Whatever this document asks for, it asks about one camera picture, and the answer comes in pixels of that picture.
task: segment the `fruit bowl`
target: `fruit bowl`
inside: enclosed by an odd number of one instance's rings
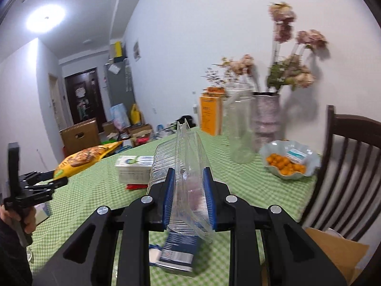
[[[285,156],[286,153],[292,148],[297,149],[298,151],[301,151],[307,155],[305,161],[306,171],[304,174],[295,172],[292,175],[282,175],[277,167],[269,165],[266,158],[269,157],[272,153]],[[261,155],[264,167],[281,179],[300,179],[303,176],[310,177],[315,173],[315,169],[320,167],[319,155],[313,152],[307,145],[303,145],[296,141],[277,140],[267,143],[259,150],[259,154]]]

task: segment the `human hand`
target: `human hand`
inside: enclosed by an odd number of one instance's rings
[[[36,230],[36,209],[31,207],[29,209],[28,215],[24,218],[23,222],[25,223],[24,232],[27,234],[32,233],[34,230]],[[5,207],[2,205],[0,206],[0,219],[4,221],[8,226],[12,227],[12,219],[15,219],[16,221],[21,221],[21,217],[19,214],[17,214],[13,210],[5,210]]]

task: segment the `green checkered tablecloth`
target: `green checkered tablecloth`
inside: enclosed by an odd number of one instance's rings
[[[315,177],[298,181],[283,181],[262,166],[259,155],[249,164],[233,163],[229,158],[227,136],[210,136],[201,130],[197,132],[208,155],[214,179],[225,182],[232,194],[243,198],[251,205],[260,207],[267,208],[272,204],[278,204],[294,219],[298,220],[301,217],[302,210],[311,196]],[[122,154],[154,155],[156,147],[171,137],[139,146]],[[145,194],[145,190],[127,191],[125,185],[118,181],[114,167],[118,157],[119,155],[115,155],[103,159],[87,170],[74,175],[69,178],[67,186],[54,193],[53,200],[50,202],[52,216],[37,227],[33,234],[34,242],[29,247],[34,257],[33,263],[30,264],[34,273],[99,206],[107,205],[111,209],[116,209],[129,205]],[[259,233],[257,238],[261,262],[263,262],[264,252]],[[165,239],[165,233],[150,233],[151,244],[161,245]],[[195,258],[192,277],[151,267],[151,284],[228,285],[229,254],[229,232],[216,233],[211,244],[201,245]]]

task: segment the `table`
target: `table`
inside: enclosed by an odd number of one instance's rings
[[[259,155],[249,164],[233,163],[229,158],[229,142],[226,135],[210,136],[197,130],[208,155],[214,180],[227,183],[230,192],[249,204],[268,208],[278,204],[294,219],[301,217],[310,198],[315,177],[298,181],[283,181],[269,173]],[[154,155],[156,147],[175,135],[160,139],[119,155]],[[145,190],[127,191],[118,181],[114,167],[119,155],[101,160],[87,170],[69,178],[67,186],[58,189],[50,202],[52,216],[37,227],[33,244],[29,249],[34,261],[30,264],[35,273],[61,247],[69,236],[101,205],[111,209],[129,205],[145,194]],[[165,233],[151,232],[150,243],[162,245]],[[264,252],[260,232],[257,231],[261,263]],[[150,268],[152,285],[212,286],[228,285],[230,233],[216,233],[211,244],[201,245],[193,278],[170,273],[158,267]]]

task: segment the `yellow bag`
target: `yellow bag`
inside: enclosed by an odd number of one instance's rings
[[[140,112],[138,110],[138,106],[134,103],[131,109],[131,124],[135,125],[137,123],[140,123]]]
[[[105,155],[111,153],[122,142],[114,142],[84,149],[66,157],[54,171],[54,179],[71,177],[97,163]]]

